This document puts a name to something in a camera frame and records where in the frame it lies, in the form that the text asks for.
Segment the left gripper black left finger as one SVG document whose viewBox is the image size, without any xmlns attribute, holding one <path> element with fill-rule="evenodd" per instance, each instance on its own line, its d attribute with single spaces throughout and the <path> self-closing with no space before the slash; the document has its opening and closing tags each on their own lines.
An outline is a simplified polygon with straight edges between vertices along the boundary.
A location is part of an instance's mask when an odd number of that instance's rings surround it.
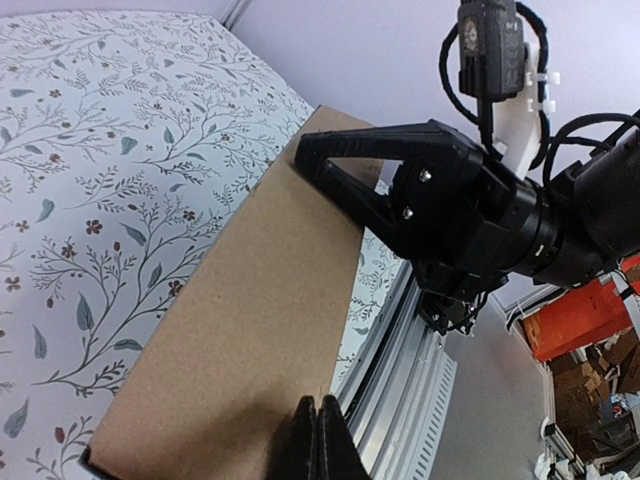
<svg viewBox="0 0 640 480">
<path fill-rule="evenodd" d="M 311 480 L 317 477 L 318 413 L 312 396 L 303 396 L 273 457 L 267 478 Z"/>
</svg>

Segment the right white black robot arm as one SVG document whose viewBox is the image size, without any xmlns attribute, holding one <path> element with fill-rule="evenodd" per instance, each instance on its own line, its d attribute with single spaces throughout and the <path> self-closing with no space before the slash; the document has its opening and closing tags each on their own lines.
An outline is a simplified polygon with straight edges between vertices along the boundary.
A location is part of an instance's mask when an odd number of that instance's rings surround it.
<svg viewBox="0 0 640 480">
<path fill-rule="evenodd" d="M 419 315 L 468 333 L 510 273 L 579 288 L 639 250 L 639 121 L 542 182 L 458 130 L 423 124 L 304 135 L 298 172 L 412 265 Z"/>
</svg>

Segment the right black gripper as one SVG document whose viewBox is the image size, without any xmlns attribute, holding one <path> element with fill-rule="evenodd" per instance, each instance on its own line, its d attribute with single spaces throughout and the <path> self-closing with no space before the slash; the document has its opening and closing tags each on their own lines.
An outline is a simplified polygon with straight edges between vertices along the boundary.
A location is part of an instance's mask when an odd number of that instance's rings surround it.
<svg viewBox="0 0 640 480">
<path fill-rule="evenodd" d="M 435 120 L 308 133 L 294 157 L 351 220 L 413 260 L 420 315 L 439 333 L 468 333 L 509 273 L 535 278 L 558 254 L 542 186 L 482 164 L 473 141 Z"/>
</svg>

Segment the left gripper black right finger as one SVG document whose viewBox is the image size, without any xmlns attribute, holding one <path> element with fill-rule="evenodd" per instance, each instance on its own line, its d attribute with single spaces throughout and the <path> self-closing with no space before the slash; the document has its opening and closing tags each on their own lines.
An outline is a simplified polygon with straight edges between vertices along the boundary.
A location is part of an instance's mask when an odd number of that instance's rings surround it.
<svg viewBox="0 0 640 480">
<path fill-rule="evenodd" d="M 319 412 L 319 478 L 370 480 L 338 400 L 327 395 Z"/>
</svg>

